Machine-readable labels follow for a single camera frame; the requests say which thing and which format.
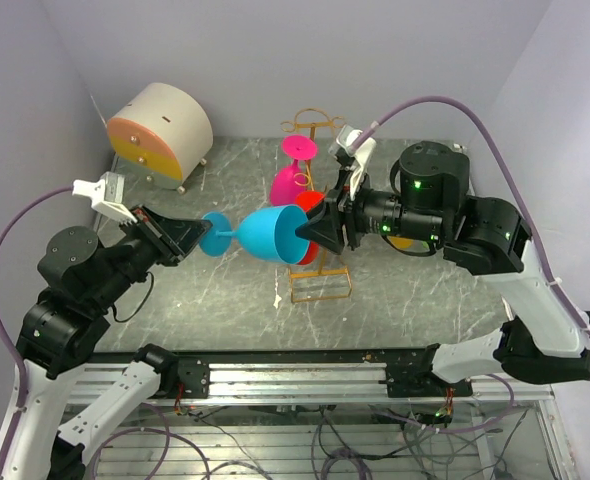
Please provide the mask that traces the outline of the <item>red wine glass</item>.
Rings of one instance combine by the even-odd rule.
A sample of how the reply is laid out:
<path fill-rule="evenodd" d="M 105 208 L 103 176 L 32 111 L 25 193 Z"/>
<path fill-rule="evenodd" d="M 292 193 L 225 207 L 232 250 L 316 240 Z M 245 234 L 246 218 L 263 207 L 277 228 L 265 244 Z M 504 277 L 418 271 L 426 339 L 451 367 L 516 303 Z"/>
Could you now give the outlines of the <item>red wine glass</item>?
<path fill-rule="evenodd" d="M 319 191 L 307 190 L 297 195 L 295 203 L 305 212 L 309 212 L 313 207 L 319 204 L 324 199 L 324 194 Z M 317 257 L 319 252 L 319 245 L 315 242 L 310 242 L 306 254 L 298 265 L 309 265 Z"/>

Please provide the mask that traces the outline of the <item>blue wine glass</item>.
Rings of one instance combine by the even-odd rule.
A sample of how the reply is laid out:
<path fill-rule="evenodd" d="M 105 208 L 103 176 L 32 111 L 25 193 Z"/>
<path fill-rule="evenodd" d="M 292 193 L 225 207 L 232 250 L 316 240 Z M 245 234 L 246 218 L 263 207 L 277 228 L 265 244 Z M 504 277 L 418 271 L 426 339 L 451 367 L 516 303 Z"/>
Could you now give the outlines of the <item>blue wine glass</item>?
<path fill-rule="evenodd" d="M 243 250 L 260 260 L 297 264 L 310 245 L 309 240 L 296 234 L 308 221 L 305 211 L 297 205 L 257 210 L 245 217 L 236 229 L 221 212 L 209 212 L 203 219 L 211 228 L 200 240 L 199 247 L 211 257 L 222 256 L 236 240 Z"/>

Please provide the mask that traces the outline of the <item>pink wine glass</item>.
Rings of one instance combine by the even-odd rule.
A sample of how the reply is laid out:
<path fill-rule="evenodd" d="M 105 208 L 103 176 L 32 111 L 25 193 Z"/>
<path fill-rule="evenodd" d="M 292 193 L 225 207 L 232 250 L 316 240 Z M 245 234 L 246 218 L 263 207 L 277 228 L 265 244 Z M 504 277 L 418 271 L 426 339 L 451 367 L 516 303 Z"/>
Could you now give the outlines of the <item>pink wine glass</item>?
<path fill-rule="evenodd" d="M 311 174 L 307 170 L 318 152 L 317 145 L 303 135 L 287 136 L 281 143 L 283 153 L 290 164 L 275 175 L 269 193 L 272 206 L 294 204 L 296 197 L 311 185 Z"/>

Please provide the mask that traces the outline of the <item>orange wine glass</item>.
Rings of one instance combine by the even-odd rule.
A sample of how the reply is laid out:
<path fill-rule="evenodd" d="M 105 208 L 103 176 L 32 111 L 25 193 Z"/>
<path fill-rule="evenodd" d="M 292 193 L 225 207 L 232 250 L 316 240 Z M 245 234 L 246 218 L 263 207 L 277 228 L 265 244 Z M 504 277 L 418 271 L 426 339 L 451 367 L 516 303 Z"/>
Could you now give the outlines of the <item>orange wine glass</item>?
<path fill-rule="evenodd" d="M 405 250 L 410 248 L 414 241 L 412 239 L 408 239 L 408 238 L 402 238 L 402 237 L 388 237 L 388 240 L 390 241 L 390 243 L 397 249 L 400 250 Z"/>

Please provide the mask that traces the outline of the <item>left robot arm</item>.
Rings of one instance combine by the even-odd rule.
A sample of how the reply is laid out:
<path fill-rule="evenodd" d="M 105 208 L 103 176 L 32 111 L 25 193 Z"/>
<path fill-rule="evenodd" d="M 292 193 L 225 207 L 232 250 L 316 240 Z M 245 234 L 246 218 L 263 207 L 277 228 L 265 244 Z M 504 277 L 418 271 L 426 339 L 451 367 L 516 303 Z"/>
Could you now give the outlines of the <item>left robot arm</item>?
<path fill-rule="evenodd" d="M 178 265 L 212 227 L 208 220 L 170 219 L 144 206 L 132 212 L 113 246 L 81 226 L 63 229 L 47 245 L 38 264 L 47 287 L 24 316 L 14 345 L 20 367 L 0 431 L 0 479 L 82 478 L 136 407 L 178 387 L 178 357 L 148 344 L 115 384 L 77 417 L 61 421 L 119 298 L 153 266 Z"/>

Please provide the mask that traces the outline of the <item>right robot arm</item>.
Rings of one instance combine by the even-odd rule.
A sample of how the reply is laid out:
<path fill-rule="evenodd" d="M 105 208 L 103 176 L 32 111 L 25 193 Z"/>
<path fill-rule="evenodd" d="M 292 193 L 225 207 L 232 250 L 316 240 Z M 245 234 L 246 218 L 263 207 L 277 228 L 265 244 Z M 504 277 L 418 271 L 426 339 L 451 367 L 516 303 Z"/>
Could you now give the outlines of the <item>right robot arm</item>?
<path fill-rule="evenodd" d="M 493 332 L 456 344 L 433 344 L 403 361 L 393 381 L 434 396 L 468 377 L 504 372 L 534 385 L 590 379 L 588 334 L 561 305 L 544 276 L 534 230 L 510 202 L 469 194 L 470 160 L 446 145 L 420 141 L 402 151 L 391 189 L 368 179 L 349 188 L 354 161 L 337 154 L 338 180 L 296 230 L 339 254 L 366 234 L 424 242 L 430 254 L 493 286 L 513 317 Z"/>

